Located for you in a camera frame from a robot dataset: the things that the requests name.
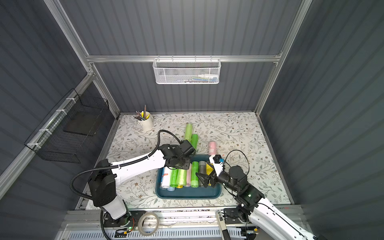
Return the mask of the pink trash bag roll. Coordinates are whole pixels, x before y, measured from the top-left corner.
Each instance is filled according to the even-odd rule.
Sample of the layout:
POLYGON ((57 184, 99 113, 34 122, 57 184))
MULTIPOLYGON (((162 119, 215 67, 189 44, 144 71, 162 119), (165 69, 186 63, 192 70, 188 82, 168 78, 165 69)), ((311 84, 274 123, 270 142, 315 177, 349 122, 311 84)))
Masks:
POLYGON ((217 144, 214 141, 209 142, 209 155, 216 155, 217 154, 217 144))
POLYGON ((192 164, 190 164, 189 169, 187 170, 187 178, 185 187, 191 186, 191 177, 192 177, 192 164))

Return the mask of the pale green roll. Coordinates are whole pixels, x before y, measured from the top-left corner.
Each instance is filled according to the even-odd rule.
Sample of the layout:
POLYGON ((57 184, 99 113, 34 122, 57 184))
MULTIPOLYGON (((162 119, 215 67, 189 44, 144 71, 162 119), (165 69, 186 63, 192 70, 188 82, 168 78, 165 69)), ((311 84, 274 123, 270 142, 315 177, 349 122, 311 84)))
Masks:
POLYGON ((185 130, 185 140, 191 142, 193 134, 193 125, 191 123, 187 123, 185 130))
POLYGON ((191 171, 191 187, 198 188, 199 187, 199 179, 196 173, 199 172, 199 162, 192 162, 192 171, 191 171))

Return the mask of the dark grey trash bag roll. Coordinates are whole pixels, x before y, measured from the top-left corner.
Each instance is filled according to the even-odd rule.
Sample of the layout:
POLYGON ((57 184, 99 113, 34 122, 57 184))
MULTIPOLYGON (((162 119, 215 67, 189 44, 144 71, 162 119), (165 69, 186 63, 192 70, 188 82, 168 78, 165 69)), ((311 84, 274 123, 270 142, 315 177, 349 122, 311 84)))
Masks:
POLYGON ((199 162, 199 173, 203 175, 207 174, 207 162, 205 161, 199 162))

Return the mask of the bright green roll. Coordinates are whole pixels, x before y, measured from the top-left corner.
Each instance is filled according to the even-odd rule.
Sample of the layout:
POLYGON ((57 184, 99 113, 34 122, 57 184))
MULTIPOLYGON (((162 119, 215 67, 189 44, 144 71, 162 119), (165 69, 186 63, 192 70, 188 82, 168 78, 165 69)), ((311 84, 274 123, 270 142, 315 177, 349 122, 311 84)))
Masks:
POLYGON ((178 173, 179 173, 178 169, 174 169, 171 172, 171 180, 170 180, 170 187, 171 188, 176 188, 178 186, 178 181, 177 181, 178 173))
POLYGON ((191 145, 194 147, 195 150, 197 150, 198 141, 199 141, 199 136, 197 134, 192 134, 191 145))

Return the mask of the light green roll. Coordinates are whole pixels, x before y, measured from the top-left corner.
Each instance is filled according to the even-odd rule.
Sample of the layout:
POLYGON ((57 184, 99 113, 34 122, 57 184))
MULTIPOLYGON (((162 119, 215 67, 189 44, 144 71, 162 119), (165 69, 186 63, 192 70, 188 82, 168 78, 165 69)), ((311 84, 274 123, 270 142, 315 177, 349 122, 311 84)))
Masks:
POLYGON ((187 185, 187 173, 188 169, 178 169, 178 176, 177 176, 177 187, 178 186, 186 186, 187 185))

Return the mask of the white roll with red label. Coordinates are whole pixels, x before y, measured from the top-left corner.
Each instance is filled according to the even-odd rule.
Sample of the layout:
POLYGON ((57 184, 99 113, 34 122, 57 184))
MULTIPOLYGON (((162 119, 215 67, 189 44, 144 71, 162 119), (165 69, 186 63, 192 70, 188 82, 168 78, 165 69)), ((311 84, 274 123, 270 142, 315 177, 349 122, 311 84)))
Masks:
POLYGON ((162 189, 168 189, 171 187, 172 171, 173 170, 169 169, 168 167, 163 168, 162 178, 161 178, 162 189))

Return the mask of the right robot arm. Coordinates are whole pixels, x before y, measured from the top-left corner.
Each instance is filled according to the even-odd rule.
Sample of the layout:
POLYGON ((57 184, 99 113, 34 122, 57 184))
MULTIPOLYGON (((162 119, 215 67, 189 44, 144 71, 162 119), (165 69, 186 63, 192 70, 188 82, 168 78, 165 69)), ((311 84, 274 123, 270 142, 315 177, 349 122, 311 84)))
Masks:
POLYGON ((248 182, 247 175, 239 166, 231 167, 227 172, 223 167, 212 165, 209 174, 196 173, 198 179, 207 188, 220 184, 234 192, 239 218, 264 230, 274 240, 319 240, 320 237, 305 230, 284 215, 265 195, 248 182))

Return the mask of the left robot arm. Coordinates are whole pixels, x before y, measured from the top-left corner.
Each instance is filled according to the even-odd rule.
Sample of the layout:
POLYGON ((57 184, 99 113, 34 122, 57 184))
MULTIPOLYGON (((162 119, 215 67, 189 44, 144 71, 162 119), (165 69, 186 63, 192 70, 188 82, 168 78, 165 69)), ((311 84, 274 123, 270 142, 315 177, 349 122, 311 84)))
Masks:
POLYGON ((91 200, 95 207, 107 212, 113 220, 128 217, 128 208, 117 193, 117 187, 145 172, 162 169, 187 170, 195 148, 183 141, 180 145, 164 144, 152 152, 133 159, 109 163, 107 159, 97 164, 88 180, 91 200))

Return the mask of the teal plastic storage box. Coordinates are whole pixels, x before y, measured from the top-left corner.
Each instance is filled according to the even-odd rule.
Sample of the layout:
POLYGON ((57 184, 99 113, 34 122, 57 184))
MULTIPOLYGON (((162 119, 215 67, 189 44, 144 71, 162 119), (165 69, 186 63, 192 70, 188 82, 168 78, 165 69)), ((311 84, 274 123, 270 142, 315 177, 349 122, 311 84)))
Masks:
POLYGON ((183 187, 181 189, 170 192, 161 188, 161 178, 163 169, 159 169, 157 173, 157 181, 155 185, 156 195, 160 199, 171 199, 171 200, 210 200, 218 198, 222 193, 221 185, 216 185, 214 188, 208 186, 207 188, 198 187, 183 187))

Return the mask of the clear packing tape roll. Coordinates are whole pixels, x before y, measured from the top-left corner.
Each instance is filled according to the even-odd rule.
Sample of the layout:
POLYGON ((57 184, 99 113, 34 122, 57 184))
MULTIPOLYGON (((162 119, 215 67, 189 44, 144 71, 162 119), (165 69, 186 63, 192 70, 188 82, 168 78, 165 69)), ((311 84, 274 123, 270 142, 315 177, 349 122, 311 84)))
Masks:
POLYGON ((138 231, 144 237, 154 235, 160 227, 160 218, 153 212, 143 214, 138 222, 138 231))

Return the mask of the white pen holder cup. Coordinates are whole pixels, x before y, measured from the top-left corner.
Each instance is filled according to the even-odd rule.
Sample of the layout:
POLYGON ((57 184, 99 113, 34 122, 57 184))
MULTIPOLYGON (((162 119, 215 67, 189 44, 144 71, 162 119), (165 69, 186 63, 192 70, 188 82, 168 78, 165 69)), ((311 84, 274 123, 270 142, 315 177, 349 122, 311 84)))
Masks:
POLYGON ((146 120, 146 121, 138 121, 138 123, 142 127, 144 132, 147 132, 147 131, 151 130, 154 127, 152 115, 150 116, 150 118, 148 120, 146 120))

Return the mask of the pens and pencils bunch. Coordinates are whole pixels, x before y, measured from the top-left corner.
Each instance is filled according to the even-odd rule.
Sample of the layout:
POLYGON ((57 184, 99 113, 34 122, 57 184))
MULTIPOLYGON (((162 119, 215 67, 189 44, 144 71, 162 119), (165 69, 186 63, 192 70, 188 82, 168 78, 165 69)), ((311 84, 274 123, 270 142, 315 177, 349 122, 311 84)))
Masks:
POLYGON ((136 111, 135 118, 139 121, 146 121, 150 118, 151 114, 147 111, 147 106, 144 105, 144 110, 141 112, 136 111))

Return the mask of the items in white basket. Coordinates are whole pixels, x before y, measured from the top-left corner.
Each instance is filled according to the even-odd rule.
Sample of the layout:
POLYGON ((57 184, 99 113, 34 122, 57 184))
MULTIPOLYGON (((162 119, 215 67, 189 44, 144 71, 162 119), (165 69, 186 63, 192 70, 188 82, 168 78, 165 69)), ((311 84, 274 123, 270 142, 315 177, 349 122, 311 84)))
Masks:
POLYGON ((219 81, 218 74, 200 74, 197 76, 177 77, 176 83, 216 83, 219 81))

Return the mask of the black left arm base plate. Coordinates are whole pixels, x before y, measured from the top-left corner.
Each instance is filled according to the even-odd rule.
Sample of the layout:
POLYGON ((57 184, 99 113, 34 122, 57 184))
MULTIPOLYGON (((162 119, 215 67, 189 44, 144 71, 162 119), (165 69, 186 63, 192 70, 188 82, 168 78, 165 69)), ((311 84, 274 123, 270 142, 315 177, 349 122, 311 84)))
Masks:
POLYGON ((125 215, 114 220, 109 213, 103 216, 103 226, 106 228, 134 228, 146 211, 128 211, 125 215))

